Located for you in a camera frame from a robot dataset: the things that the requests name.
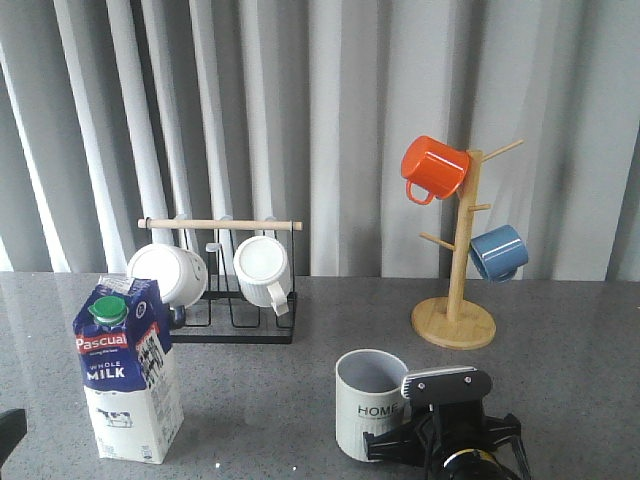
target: mug rack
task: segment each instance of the mug rack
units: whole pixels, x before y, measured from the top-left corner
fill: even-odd
[[[302,231],[302,222],[276,220],[188,220],[140,219],[138,227],[151,230],[211,230],[212,242],[206,244],[207,288],[200,301],[185,312],[177,308],[172,319],[174,343],[290,344],[293,341],[298,295],[296,292],[294,232]],[[291,270],[291,292],[287,296],[289,312],[276,316],[272,309],[250,304],[242,295],[232,267],[237,232],[271,235],[285,244]]]
[[[453,252],[449,295],[428,298],[418,303],[411,313],[411,323],[418,335],[429,342],[455,350],[482,348],[493,340],[496,324],[493,317],[480,305],[464,300],[467,259],[475,213],[491,208],[490,204],[477,204],[480,172],[483,162],[521,145],[517,140],[488,155],[479,150],[468,150],[469,169],[457,190],[459,197],[454,244],[429,233],[420,236]]]

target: black metal mug rack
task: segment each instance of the black metal mug rack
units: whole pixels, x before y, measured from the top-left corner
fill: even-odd
[[[171,338],[174,343],[245,343],[290,344],[293,341],[297,308],[295,275],[295,232],[300,222],[252,220],[153,220],[138,222],[141,228],[212,230],[212,242],[206,245],[207,288],[201,299],[188,309],[173,311]],[[291,275],[291,292],[287,296],[289,311],[276,316],[271,308],[249,303],[230,265],[239,245],[237,231],[273,236],[287,251]]]

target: mug handle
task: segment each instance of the mug handle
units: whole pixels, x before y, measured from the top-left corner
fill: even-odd
[[[284,294],[284,290],[280,286],[279,282],[273,282],[267,286],[269,295],[271,295],[271,307],[276,312],[276,316],[284,315],[289,311],[289,304],[287,303],[287,296]]]
[[[418,205],[429,205],[431,203],[431,200],[433,200],[433,197],[435,197],[435,193],[431,193],[429,192],[429,195],[427,196],[427,198],[425,200],[418,200],[416,197],[413,196],[413,192],[411,191],[411,187],[413,187],[413,182],[411,180],[407,180],[407,197],[409,197],[411,199],[411,201],[417,203]]]

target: mug rim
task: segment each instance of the mug rim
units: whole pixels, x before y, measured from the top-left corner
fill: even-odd
[[[242,252],[248,245],[255,242],[264,242],[264,241],[277,245],[278,249],[280,250],[280,253],[282,254],[282,257],[281,257],[282,261],[280,263],[280,267],[278,268],[275,274],[271,275],[266,279],[258,280],[248,275],[242,269],[242,266],[240,265],[240,257],[242,256]],[[254,235],[246,239],[244,242],[240,244],[240,246],[236,250],[235,255],[233,256],[233,269],[235,270],[236,276],[238,277],[238,279],[255,286],[271,285],[272,283],[278,281],[280,277],[282,277],[282,274],[286,271],[288,263],[289,263],[289,259],[287,257],[287,251],[285,250],[284,245],[282,245],[275,238],[271,238],[266,235]]]
[[[476,250],[476,246],[473,243],[473,238],[471,239],[471,241],[469,242],[469,245],[471,247],[471,261],[473,262],[473,264],[476,266],[476,270],[478,270],[478,273],[480,274],[480,276],[484,279],[484,280],[489,280],[489,274],[487,273],[487,269],[484,266],[484,263],[482,263],[482,259],[481,256],[478,254],[478,251]]]
[[[358,390],[355,387],[352,387],[351,385],[349,385],[338,373],[338,367],[340,366],[340,364],[342,363],[342,361],[354,354],[357,353],[382,353],[384,354],[386,357],[389,357],[391,359],[393,359],[394,361],[400,363],[400,365],[402,365],[405,369],[406,372],[409,371],[409,368],[407,367],[407,365],[400,360],[400,358],[398,358],[397,356],[395,356],[392,353],[389,352],[385,352],[384,350],[378,350],[376,348],[358,348],[356,350],[351,350],[349,352],[346,352],[345,354],[343,354],[337,361],[334,367],[334,371],[335,371],[335,376],[336,379],[338,379],[340,381],[340,384],[344,387],[346,387],[346,389],[352,393],[358,394],[358,395],[367,395],[367,396],[371,396],[371,397],[382,397],[385,395],[389,395],[390,393],[396,393],[399,392],[400,389],[402,388],[402,383],[400,383],[397,387],[391,389],[391,390],[385,390],[384,392],[365,392],[363,390]]]

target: wooden pole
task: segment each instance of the wooden pole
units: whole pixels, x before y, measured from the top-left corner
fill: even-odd
[[[449,299],[447,301],[447,320],[455,322],[460,311],[460,304],[464,295],[464,283],[467,276],[467,258],[469,256],[469,242],[473,227],[474,211],[478,198],[480,184],[480,170],[483,155],[481,151],[469,151],[471,161],[469,170],[462,185],[460,202],[458,204],[458,219],[456,223],[455,250],[451,265],[451,281],[449,284]]]

